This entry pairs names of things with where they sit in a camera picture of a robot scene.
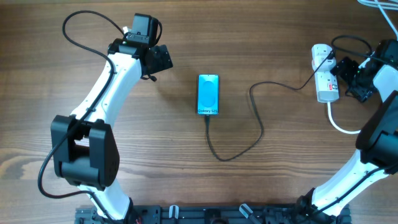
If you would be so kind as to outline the blue screen smartphone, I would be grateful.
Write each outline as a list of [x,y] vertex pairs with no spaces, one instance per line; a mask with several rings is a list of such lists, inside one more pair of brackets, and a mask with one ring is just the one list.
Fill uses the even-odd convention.
[[197,87],[197,114],[217,115],[219,112],[219,76],[217,74],[200,74]]

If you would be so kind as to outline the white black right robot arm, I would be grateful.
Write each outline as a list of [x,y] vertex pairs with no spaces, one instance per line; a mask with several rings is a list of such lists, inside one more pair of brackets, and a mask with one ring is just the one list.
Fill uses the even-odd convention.
[[382,40],[363,57],[362,64],[346,57],[331,72],[346,82],[358,101],[379,93],[382,105],[359,131],[349,161],[297,202],[294,223],[337,223],[352,199],[371,184],[397,173],[397,41]]

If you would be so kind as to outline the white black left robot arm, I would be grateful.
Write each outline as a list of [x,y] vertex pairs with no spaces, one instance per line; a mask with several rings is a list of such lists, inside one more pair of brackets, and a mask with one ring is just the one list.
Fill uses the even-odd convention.
[[135,223],[131,199],[116,179],[120,156],[114,122],[130,90],[140,79],[155,81],[154,73],[172,68],[165,45],[138,47],[116,39],[108,61],[85,100],[70,116],[57,115],[51,124],[54,171],[78,187],[95,205],[90,220]]

